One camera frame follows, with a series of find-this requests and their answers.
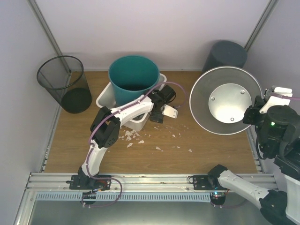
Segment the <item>silver mesh metal bin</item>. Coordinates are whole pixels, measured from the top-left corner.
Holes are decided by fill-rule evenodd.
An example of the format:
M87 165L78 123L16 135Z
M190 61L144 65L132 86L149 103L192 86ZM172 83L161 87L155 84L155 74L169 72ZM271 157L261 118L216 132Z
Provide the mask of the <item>silver mesh metal bin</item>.
M189 108L196 123L217 135L234 135L245 131L245 111L262 97L257 79L246 70L221 66L201 75L189 96Z

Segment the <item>teal plastic bin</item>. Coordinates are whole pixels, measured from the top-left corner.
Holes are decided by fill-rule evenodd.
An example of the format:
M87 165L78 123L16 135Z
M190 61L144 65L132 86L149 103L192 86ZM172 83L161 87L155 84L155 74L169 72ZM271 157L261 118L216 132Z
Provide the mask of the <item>teal plastic bin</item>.
M155 86L160 78L157 65L150 59L129 55L115 60L109 67L117 106L125 105Z

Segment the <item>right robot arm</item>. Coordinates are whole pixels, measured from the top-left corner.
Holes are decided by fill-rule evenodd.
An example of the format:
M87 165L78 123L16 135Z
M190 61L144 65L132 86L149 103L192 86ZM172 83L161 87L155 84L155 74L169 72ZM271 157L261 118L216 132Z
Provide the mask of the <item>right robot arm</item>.
M273 172L286 190L255 185L217 165L208 172L208 186L225 188L255 205L273 225L300 223L300 116L288 105L273 105L257 96L244 114L243 123L253 125L255 150L264 171Z

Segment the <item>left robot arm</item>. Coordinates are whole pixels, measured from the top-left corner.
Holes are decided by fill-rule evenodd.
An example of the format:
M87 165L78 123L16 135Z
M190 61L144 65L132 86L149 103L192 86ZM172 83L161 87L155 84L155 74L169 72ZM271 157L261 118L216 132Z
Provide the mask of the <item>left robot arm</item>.
M164 83L161 90L152 88L123 106L102 107L90 127L88 155L78 174L72 176L70 188L96 189L107 183L111 177L99 176L99 167L107 149L116 143L120 127L141 114L163 114L175 97L176 92Z

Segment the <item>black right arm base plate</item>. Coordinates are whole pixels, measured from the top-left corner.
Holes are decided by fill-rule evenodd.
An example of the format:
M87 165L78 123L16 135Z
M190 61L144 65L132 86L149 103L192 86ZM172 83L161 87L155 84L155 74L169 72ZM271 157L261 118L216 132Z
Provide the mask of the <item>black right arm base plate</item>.
M218 190L220 185L215 178L209 175L192 175L187 177L194 190Z

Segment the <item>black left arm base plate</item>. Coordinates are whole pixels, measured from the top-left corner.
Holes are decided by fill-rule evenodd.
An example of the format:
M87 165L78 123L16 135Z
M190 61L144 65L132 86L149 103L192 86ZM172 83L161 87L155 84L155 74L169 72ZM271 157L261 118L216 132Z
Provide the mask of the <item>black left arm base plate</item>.
M111 175L97 175L100 180L93 179L85 174L72 175L70 180L66 183L69 184L69 189L71 190L108 190L110 189L110 184L107 182L111 181Z

